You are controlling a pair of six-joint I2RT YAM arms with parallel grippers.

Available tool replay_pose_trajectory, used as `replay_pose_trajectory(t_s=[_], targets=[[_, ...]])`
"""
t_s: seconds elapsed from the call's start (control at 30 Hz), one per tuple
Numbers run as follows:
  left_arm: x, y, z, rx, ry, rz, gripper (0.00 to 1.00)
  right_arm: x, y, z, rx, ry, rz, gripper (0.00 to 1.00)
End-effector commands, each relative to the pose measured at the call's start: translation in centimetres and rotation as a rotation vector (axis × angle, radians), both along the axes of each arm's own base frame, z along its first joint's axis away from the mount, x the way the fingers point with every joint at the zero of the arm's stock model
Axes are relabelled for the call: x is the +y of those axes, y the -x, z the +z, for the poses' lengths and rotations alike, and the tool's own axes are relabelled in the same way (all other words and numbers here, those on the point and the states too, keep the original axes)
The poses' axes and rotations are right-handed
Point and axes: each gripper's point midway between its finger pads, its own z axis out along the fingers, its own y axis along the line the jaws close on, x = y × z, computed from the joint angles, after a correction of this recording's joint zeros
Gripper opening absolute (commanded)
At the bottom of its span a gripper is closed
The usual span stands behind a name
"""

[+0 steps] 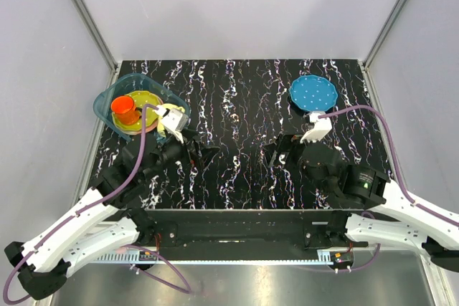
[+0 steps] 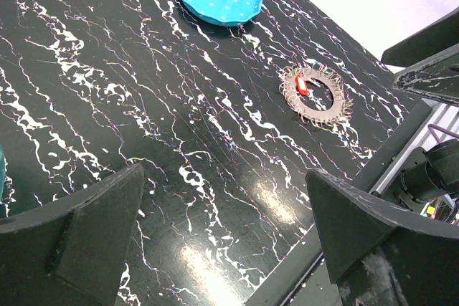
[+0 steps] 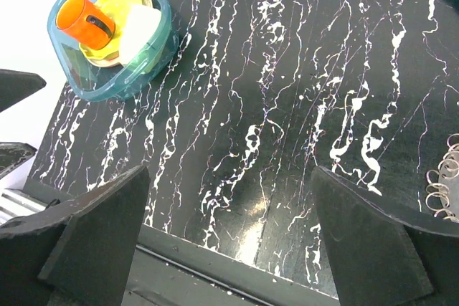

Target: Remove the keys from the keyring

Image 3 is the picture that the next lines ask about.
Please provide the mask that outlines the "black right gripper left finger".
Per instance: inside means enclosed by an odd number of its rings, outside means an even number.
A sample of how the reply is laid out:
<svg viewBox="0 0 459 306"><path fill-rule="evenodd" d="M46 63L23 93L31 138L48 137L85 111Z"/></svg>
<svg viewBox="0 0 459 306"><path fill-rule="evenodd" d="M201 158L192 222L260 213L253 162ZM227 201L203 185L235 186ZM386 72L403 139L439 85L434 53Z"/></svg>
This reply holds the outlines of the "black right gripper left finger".
<svg viewBox="0 0 459 306"><path fill-rule="evenodd" d="M120 305L150 177L137 166L74 199L1 225L1 304Z"/></svg>

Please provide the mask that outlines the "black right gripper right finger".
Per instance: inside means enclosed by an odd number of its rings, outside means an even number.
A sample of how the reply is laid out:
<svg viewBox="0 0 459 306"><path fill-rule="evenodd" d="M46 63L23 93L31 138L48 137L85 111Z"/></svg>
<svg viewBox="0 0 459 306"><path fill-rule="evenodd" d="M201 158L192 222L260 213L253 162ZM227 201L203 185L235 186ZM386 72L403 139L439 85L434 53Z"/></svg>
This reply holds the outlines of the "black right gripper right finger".
<svg viewBox="0 0 459 306"><path fill-rule="evenodd" d="M311 188L341 305L458 304L458 224L321 166Z"/></svg>

